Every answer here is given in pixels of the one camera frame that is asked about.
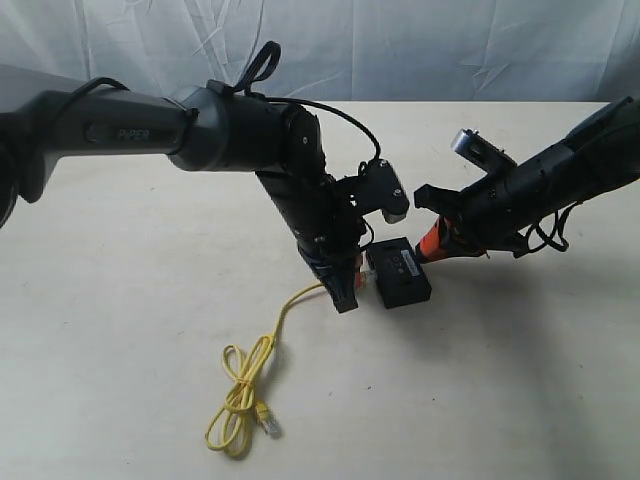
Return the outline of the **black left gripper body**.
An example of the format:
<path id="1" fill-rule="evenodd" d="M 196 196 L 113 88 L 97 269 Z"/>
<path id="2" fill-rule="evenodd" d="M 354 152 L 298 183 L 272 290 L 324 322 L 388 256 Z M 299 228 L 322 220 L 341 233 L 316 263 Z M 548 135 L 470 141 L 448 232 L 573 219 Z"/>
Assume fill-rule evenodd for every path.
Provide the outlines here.
<path id="1" fill-rule="evenodd" d="M 281 167 L 256 177 L 294 236 L 304 262 L 319 279 L 353 280 L 366 232 L 358 196 L 365 175 L 337 179 L 323 171 L 293 175 Z"/>

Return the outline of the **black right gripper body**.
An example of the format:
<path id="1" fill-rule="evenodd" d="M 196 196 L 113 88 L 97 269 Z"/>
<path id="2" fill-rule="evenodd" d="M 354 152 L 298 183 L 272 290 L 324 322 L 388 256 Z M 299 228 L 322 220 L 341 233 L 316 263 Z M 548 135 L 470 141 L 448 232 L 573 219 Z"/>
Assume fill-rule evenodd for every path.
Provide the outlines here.
<path id="1" fill-rule="evenodd" d="M 514 255 L 549 246 L 564 252 L 567 214 L 558 211 L 575 202 L 573 193 L 554 193 L 560 174 L 573 157 L 569 149 L 546 149 L 510 171 L 471 191 L 455 221 L 467 240 L 480 248 Z"/>

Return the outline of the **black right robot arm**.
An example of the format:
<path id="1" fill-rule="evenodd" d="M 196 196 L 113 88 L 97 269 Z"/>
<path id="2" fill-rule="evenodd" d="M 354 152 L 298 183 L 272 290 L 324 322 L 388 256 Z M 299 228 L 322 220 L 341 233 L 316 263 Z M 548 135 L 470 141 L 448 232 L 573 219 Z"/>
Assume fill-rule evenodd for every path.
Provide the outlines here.
<path id="1" fill-rule="evenodd" d="M 415 246 L 422 264 L 505 251 L 520 258 L 564 252 L 571 211 L 639 178 L 639 103 L 609 103 L 564 138 L 518 164 L 478 132 L 463 129 L 453 150 L 485 175 L 460 191 L 425 184 L 414 204 L 438 218 Z"/>

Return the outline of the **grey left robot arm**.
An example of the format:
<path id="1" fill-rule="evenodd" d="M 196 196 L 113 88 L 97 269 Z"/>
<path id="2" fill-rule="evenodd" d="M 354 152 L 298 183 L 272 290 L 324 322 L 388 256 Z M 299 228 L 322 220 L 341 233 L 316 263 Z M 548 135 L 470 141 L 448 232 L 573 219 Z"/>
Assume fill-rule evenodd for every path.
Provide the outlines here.
<path id="1" fill-rule="evenodd" d="M 252 172 L 337 311 L 357 305 L 361 216 L 327 172 L 317 117 L 208 85 L 176 98 L 107 77 L 1 69 L 1 216 L 38 201 L 67 156 L 163 154 L 187 172 Z"/>

